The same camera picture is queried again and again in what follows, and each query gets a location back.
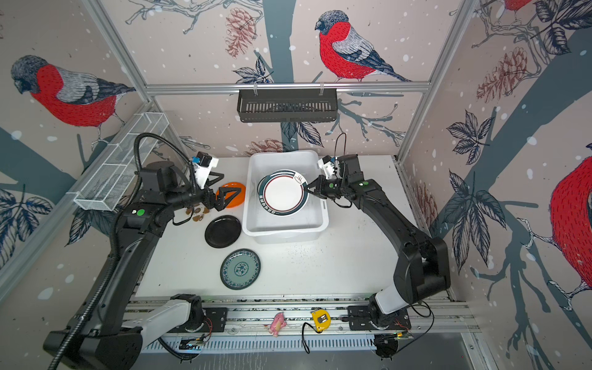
orange plate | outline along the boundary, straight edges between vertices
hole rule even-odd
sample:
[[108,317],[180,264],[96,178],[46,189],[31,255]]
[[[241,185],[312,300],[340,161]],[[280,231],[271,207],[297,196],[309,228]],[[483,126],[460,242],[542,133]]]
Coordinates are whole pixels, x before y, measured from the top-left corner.
[[[238,207],[244,203],[244,193],[246,192],[247,188],[241,184],[240,182],[229,182],[227,184],[222,185],[220,188],[240,188],[240,194],[237,195],[232,202],[226,208],[234,208]],[[230,198],[234,193],[226,194],[226,199]]]

black metal shelf basket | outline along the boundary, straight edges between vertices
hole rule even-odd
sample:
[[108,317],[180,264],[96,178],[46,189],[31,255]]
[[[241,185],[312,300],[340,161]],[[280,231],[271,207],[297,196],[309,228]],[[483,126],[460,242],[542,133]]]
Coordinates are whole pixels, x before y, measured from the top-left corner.
[[242,122],[332,122],[337,119],[337,89],[240,90]]

stacked plates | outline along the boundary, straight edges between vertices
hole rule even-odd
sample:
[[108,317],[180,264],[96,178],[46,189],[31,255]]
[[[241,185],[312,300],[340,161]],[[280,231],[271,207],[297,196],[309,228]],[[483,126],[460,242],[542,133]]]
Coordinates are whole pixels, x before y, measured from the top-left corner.
[[293,215],[308,200],[308,193],[304,191],[306,184],[304,176],[296,171],[282,169],[272,172],[257,186],[259,202],[271,214]]

red bird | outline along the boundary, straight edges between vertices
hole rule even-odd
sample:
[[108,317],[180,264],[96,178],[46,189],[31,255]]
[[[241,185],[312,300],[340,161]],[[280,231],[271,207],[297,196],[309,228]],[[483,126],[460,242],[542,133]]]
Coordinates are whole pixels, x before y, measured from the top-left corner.
[[314,29],[320,31],[321,60],[337,75],[337,81],[342,78],[361,81],[366,76],[378,74],[409,81],[395,73],[374,46],[349,24],[348,16],[341,10],[323,13]]
[[93,146],[99,141],[107,142],[101,139],[101,124],[110,116],[117,116],[115,106],[124,94],[136,90],[90,73],[56,67],[35,55],[17,60],[11,74],[18,92],[30,91],[31,96],[60,121],[73,126],[96,127],[99,138],[92,142]]
[[550,211],[553,236],[541,237],[532,231],[530,234],[556,246],[581,277],[582,282],[571,293],[554,281],[548,282],[567,299],[568,305],[563,309],[571,311],[572,298],[592,289],[592,156],[557,184],[551,195]]

blue and white patterned plate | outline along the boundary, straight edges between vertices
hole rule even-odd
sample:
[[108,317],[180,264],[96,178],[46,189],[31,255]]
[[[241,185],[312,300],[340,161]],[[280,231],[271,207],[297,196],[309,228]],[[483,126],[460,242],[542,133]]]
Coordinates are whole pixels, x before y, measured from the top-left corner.
[[225,258],[220,279],[230,289],[245,289],[253,284],[261,271],[259,256],[249,249],[239,249]]

